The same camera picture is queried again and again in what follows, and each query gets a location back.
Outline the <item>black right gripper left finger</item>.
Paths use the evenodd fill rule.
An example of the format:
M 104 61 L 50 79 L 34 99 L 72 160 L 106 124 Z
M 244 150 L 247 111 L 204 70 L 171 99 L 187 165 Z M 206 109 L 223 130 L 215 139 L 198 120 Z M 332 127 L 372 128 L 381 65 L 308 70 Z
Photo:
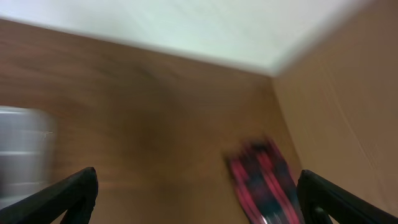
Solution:
M 1 224 L 49 224 L 60 215 L 64 224 L 89 224 L 97 196 L 96 170 L 86 167 L 1 209 Z

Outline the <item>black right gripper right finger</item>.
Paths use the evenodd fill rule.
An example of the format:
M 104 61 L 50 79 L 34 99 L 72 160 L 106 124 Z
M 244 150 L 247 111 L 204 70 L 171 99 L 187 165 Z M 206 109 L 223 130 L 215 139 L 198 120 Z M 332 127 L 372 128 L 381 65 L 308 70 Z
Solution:
M 367 203 L 310 170 L 303 170 L 297 197 L 306 224 L 397 224 L 397 217 Z

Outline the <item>red plaid shirt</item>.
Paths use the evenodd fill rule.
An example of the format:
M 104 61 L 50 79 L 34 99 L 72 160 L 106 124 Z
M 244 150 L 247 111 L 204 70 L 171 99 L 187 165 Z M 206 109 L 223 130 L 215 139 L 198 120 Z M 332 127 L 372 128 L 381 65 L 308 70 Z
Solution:
M 272 140 L 246 143 L 224 161 L 250 224 L 305 222 L 289 165 Z

